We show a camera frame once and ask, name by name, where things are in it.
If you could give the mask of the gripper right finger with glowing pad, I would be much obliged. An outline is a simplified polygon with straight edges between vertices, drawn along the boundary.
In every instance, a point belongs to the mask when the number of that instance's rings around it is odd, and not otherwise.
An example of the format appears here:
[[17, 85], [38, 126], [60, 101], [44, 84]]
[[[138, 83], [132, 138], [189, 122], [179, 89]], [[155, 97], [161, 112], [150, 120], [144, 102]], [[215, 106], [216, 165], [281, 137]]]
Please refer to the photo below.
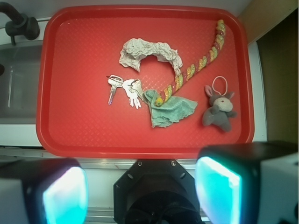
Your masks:
[[299, 146], [270, 141], [204, 147], [195, 188], [213, 224], [296, 224]]

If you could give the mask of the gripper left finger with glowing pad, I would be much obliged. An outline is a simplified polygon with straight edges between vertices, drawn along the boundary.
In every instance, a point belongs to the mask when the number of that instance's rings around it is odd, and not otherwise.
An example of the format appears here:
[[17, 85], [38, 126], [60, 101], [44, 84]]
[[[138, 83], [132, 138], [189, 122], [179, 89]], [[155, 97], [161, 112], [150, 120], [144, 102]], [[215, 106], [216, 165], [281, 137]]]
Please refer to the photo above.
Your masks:
[[87, 210], [87, 176], [76, 159], [0, 163], [2, 224], [82, 224]]

